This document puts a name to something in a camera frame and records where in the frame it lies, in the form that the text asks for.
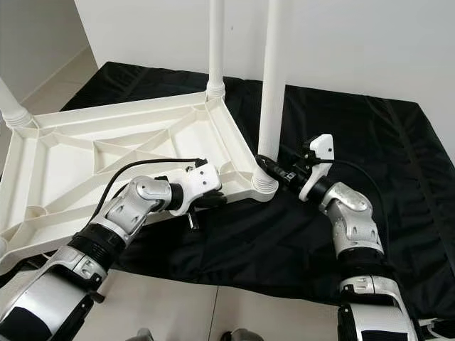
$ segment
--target floor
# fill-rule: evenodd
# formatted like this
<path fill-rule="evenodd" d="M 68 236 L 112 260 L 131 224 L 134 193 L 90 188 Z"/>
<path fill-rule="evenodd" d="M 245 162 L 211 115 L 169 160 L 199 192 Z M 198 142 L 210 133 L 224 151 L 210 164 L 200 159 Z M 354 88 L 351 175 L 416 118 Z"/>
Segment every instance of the floor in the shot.
<path fill-rule="evenodd" d="M 90 50 L 80 54 L 24 103 L 32 114 L 56 112 L 90 79 L 97 66 Z M 0 133 L 0 169 L 9 144 Z M 0 291 L 0 307 L 26 274 Z M 158 341 L 216 341 L 227 330 L 247 328 L 265 340 L 337 340 L 335 307 L 273 298 L 236 288 L 202 286 L 111 271 L 77 341 L 122 341 L 150 328 Z"/>

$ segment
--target black mat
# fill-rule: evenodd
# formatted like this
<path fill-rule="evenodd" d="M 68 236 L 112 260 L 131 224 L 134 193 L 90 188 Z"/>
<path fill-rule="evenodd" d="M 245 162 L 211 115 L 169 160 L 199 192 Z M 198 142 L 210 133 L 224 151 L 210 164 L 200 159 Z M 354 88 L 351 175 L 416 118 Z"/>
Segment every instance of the black mat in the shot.
<path fill-rule="evenodd" d="M 205 89 L 207 75 L 107 63 L 64 110 Z M 262 83 L 225 78 L 226 105 L 253 153 Z M 390 259 L 419 318 L 455 318 L 455 170 L 415 103 L 287 87 L 282 144 L 333 134 L 337 158 L 379 183 L 390 222 Z M 378 198 L 343 166 L 329 175 L 367 195 L 383 231 Z M 122 257 L 126 271 L 237 286 L 273 296 L 337 303 L 331 224 L 311 204 L 280 189 L 271 202 L 243 200 L 145 227 Z"/>

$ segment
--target robotic arm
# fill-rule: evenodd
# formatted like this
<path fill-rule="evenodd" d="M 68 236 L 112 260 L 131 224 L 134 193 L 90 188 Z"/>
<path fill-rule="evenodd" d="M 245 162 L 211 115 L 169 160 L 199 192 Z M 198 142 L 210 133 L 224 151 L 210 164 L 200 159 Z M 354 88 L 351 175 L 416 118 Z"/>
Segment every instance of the robotic arm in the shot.
<path fill-rule="evenodd" d="M 0 341 L 72 340 L 111 265 L 128 247 L 149 213 L 183 215 L 194 200 L 221 188 L 206 163 L 168 182 L 138 176 L 108 202 L 79 233 L 59 248 L 0 318 Z"/>
<path fill-rule="evenodd" d="M 313 140 L 290 171 L 265 156 L 256 157 L 266 173 L 300 200 L 317 204 L 333 225 L 342 276 L 339 290 L 346 302 L 338 310 L 339 340 L 418 340 L 400 288 L 387 265 L 370 201 L 344 183 L 327 178 L 331 164 L 319 163 L 321 159 L 333 160 L 331 135 Z"/>

